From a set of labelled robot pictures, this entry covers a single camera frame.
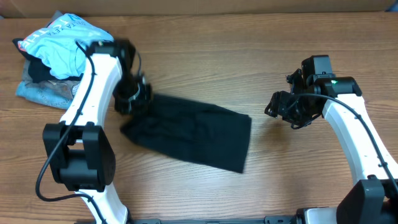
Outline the black t-shirt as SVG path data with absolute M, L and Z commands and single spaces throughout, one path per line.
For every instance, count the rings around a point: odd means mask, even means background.
M 134 144 L 185 162 L 243 173 L 252 119 L 213 104 L 154 95 L 120 130 Z

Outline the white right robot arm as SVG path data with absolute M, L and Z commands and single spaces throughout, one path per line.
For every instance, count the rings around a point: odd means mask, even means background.
M 293 129 L 323 117 L 334 130 L 353 180 L 337 207 L 304 208 L 297 223 L 397 223 L 397 162 L 389 154 L 366 111 L 362 91 L 351 77 L 306 82 L 289 75 L 290 91 L 275 92 L 265 108 Z

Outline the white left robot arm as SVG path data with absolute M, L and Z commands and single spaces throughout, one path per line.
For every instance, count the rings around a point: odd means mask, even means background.
M 81 198 L 95 223 L 132 223 L 131 213 L 113 184 L 116 157 L 104 122 L 111 100 L 120 114 L 143 114 L 153 99 L 152 87 L 143 73 L 131 73 L 138 53 L 129 40 L 96 41 L 78 49 L 86 57 L 85 72 L 60 121 L 44 127 L 47 160 L 38 174 L 35 193 L 45 202 L 50 200 L 40 191 L 45 171 L 50 169 L 54 181 L 70 191 L 53 201 Z

